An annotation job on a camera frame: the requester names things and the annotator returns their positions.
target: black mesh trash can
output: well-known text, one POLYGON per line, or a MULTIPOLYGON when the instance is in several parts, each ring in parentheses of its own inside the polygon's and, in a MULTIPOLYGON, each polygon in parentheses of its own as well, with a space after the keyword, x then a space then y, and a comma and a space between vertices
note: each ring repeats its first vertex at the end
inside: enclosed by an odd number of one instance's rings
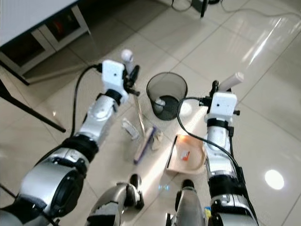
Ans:
POLYGON ((177 117, 179 100, 187 95, 187 83, 178 74, 164 72, 155 75, 146 87, 154 114, 161 120, 177 117))

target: paper tray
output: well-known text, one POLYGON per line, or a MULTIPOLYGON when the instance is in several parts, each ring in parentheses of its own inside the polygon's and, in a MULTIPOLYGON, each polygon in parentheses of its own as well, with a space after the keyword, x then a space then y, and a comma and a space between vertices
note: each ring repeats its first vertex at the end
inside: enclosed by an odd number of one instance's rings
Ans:
POLYGON ((167 161, 166 169, 186 174, 200 174, 205 170, 206 153, 203 142, 184 135, 177 135, 167 161), (187 161, 181 159, 183 152, 189 152, 187 161))

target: wastebasket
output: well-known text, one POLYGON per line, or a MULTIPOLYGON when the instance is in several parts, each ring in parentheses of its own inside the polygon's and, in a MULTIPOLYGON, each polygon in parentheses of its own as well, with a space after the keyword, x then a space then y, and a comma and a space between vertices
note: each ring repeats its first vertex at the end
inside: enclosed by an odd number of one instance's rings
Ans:
POLYGON ((169 121, 177 117, 177 106, 187 95, 187 83, 178 74, 164 72, 155 75, 146 87, 154 114, 161 120, 169 121))

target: white table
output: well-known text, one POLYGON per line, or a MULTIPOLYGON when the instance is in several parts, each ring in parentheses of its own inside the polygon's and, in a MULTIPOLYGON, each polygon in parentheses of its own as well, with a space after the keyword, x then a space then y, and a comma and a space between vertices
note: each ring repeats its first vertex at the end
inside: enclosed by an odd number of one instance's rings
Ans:
POLYGON ((0 51, 5 44, 26 32, 31 32, 45 50, 23 66, 15 64, 0 52, 0 63, 24 82, 22 75, 25 72, 81 34, 89 32, 87 24, 76 5, 77 2, 78 0, 0 0, 0 51), (51 16, 66 8, 72 9, 80 29, 63 40, 57 41, 44 23, 51 16))

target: white tile floor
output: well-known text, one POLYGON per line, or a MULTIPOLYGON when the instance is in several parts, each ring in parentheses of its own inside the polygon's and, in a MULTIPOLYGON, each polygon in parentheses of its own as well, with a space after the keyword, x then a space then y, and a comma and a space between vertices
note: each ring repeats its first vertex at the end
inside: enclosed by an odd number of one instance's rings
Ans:
MULTIPOLYGON (((214 79, 236 71, 246 75, 235 87, 241 116, 235 119, 234 154, 244 169, 249 195, 263 226, 299 226, 301 212, 301 21, 294 16, 262 17, 252 12, 225 13, 220 5, 209 6, 203 19, 192 8, 177 13, 169 0, 133 0, 110 17, 91 27, 94 42, 84 35, 31 71, 47 79, 24 86, 4 69, 0 78, 11 94, 68 129, 62 134, 21 110, 0 100, 0 178, 17 193, 24 174, 47 151, 70 133, 75 78, 83 67, 104 58, 120 60, 124 48, 132 49, 141 66, 137 83, 147 125, 154 124, 165 136, 160 150, 148 151, 140 165, 132 164, 137 142, 121 128, 126 117, 138 126, 133 100, 121 107, 118 118, 99 154, 91 164, 78 206, 62 218, 61 225, 84 225, 97 198, 131 173, 143 179, 145 207, 126 211, 123 226, 165 225, 167 212, 174 213, 174 200, 181 182, 191 178, 203 206, 210 202, 206 175, 189 176, 164 171, 176 133, 176 121, 162 122, 151 110, 145 88, 148 80, 163 71, 185 78, 189 95, 205 95, 214 79), (274 190, 264 175, 277 170, 284 178, 274 190)), ((300 13, 299 0, 225 0, 227 9, 252 8, 266 14, 300 13)), ((177 7, 186 7, 178 0, 177 7)), ((90 72, 79 91, 77 124, 102 91, 100 76, 90 72)), ((206 132, 206 111, 193 107, 193 132, 206 132)), ((12 202, 1 193, 0 207, 12 202)))

